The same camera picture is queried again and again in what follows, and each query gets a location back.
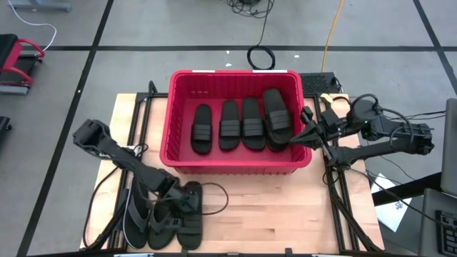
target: coiled black cable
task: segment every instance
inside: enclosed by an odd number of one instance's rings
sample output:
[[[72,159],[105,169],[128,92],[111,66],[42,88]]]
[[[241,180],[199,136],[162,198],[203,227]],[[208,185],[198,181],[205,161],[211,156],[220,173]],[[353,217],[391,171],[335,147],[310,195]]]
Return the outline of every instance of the coiled black cable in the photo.
[[[268,4],[267,4],[265,11],[258,11],[258,10],[252,11],[253,7],[255,5],[257,5],[259,2],[260,2],[260,0],[227,0],[227,4],[229,6],[231,6],[232,11],[235,14],[240,14],[242,16],[252,16],[257,19],[265,18],[263,20],[262,35],[260,37],[260,40],[258,41],[257,45],[251,46],[248,49],[247,58],[248,58],[249,65],[251,65],[252,69],[254,69],[254,70],[272,70],[272,69],[274,69],[274,67],[276,65],[276,57],[274,56],[274,53],[272,50],[270,50],[266,46],[261,46],[260,44],[263,39],[263,34],[265,33],[266,19],[268,18],[268,14],[270,13],[271,9],[273,8],[274,0],[268,0]],[[251,59],[251,53],[253,50],[265,51],[271,58],[271,65],[268,68],[259,68],[257,65],[255,65]]]

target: black equipment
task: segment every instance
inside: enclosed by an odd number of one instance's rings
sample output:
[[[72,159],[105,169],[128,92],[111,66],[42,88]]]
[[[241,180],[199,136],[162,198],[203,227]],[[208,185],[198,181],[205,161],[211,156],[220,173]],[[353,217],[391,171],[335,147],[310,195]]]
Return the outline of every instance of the black equipment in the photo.
[[[371,97],[375,101],[363,100],[366,97]],[[404,122],[388,119],[383,115],[384,111],[400,116]],[[289,142],[307,146],[314,150],[322,148],[330,173],[333,171],[342,173],[350,169],[357,160],[365,160],[399,151],[426,155],[433,149],[431,128],[426,124],[412,124],[400,113],[381,107],[373,94],[364,94],[355,99],[350,104],[350,110],[344,118],[340,119],[332,109],[327,109],[321,113],[321,121],[315,122],[312,118],[311,109],[304,107],[301,112],[301,121],[306,125],[305,130],[291,138]],[[330,146],[328,144],[328,141],[334,141],[358,132],[361,132],[362,138],[369,141],[376,141],[383,137],[389,137],[389,141],[358,148]],[[339,196],[334,183],[328,182],[328,184],[331,201],[343,214],[348,225],[353,229],[366,250],[381,251],[357,224],[343,199]]]
[[[8,117],[0,116],[0,143],[4,140],[6,132],[13,128],[9,122],[10,119]]]
[[[436,211],[436,217],[441,223],[449,228],[436,225],[436,235],[438,236],[438,251],[447,256],[457,256],[457,215],[443,211]]]
[[[180,212],[189,213],[197,209],[197,195],[185,191],[179,185],[179,178],[164,169],[144,165],[135,157],[134,151],[120,147],[110,136],[109,127],[97,120],[86,120],[73,134],[73,142],[85,152],[101,159],[108,159],[122,169],[134,173],[142,185],[169,199],[169,203]]]

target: black sandal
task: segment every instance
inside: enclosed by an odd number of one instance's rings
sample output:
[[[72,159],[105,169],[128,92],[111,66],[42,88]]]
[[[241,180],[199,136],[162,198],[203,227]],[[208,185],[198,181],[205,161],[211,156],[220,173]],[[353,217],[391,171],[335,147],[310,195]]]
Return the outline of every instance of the black sandal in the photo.
[[[195,250],[203,239],[203,221],[202,221],[202,200],[203,189],[201,184],[195,181],[189,181],[184,186],[185,191],[193,192],[199,196],[199,205],[194,213],[186,213],[182,215],[182,226],[178,230],[177,238],[181,246],[186,250]]]
[[[212,146],[211,137],[211,108],[207,104],[200,104],[197,106],[192,124],[192,149],[199,154],[208,154]]]
[[[263,107],[266,118],[266,141],[272,151],[282,151],[293,136],[292,118],[278,89],[263,93]]]
[[[263,120],[258,109],[257,99],[248,97],[243,100],[243,143],[255,151],[265,148],[266,139]]]
[[[129,202],[123,220],[123,230],[129,244],[136,249],[141,249],[146,245],[148,238],[149,210],[146,207],[146,201],[139,195],[140,190],[144,194],[147,194],[147,190],[139,188],[136,179],[136,177],[133,178],[131,189],[128,192]]]
[[[151,207],[149,226],[149,247],[160,250],[173,240],[176,231],[181,227],[181,219],[174,218],[168,205],[159,201]]]
[[[222,104],[221,122],[219,123],[219,148],[228,151],[240,144],[241,122],[238,104],[227,100]]]

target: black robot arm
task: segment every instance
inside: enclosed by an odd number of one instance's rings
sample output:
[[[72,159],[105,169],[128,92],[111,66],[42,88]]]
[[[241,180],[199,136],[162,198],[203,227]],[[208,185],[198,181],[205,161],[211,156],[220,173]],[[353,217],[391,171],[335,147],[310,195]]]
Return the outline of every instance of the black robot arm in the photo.
[[[377,101],[375,103],[367,100],[354,101],[350,111],[343,118],[339,118],[332,109],[323,111],[322,120],[319,122],[315,122],[312,118],[311,109],[303,108],[301,120],[306,125],[305,130],[294,136],[290,143],[315,150],[322,148],[331,167],[346,169],[357,160],[399,151],[426,155],[433,149],[431,128],[426,124],[407,124],[389,120],[383,115],[383,109]],[[329,146],[327,143],[358,132],[361,132],[362,138],[369,141],[376,141],[383,137],[390,137],[390,140],[358,148]]]
[[[148,190],[170,199],[169,203],[180,211],[196,211],[199,202],[197,195],[183,190],[179,178],[164,169],[144,165],[135,157],[134,151],[120,147],[112,139],[106,124],[97,120],[86,120],[73,134],[73,142],[92,156],[111,160],[119,168],[132,171]]]

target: white cable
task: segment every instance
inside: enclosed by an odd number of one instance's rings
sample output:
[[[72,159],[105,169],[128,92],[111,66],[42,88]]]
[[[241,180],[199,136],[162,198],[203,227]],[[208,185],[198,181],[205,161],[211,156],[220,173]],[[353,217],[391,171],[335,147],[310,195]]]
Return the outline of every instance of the white cable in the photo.
[[[43,51],[46,51],[46,50],[52,45],[52,43],[54,42],[54,39],[56,38],[56,35],[57,35],[57,29],[56,29],[56,27],[53,26],[53,25],[51,25],[51,24],[33,24],[33,23],[30,23],[30,22],[24,21],[24,20],[17,14],[16,9],[14,8],[14,6],[13,6],[11,0],[8,0],[8,3],[9,3],[9,5],[10,5],[11,9],[13,10],[14,14],[16,14],[16,17],[18,17],[18,18],[19,18],[22,22],[24,22],[25,24],[32,25],[32,26],[50,26],[51,28],[54,29],[54,35],[52,36],[51,41],[49,42],[48,46],[45,47],[45,48],[43,49]]]

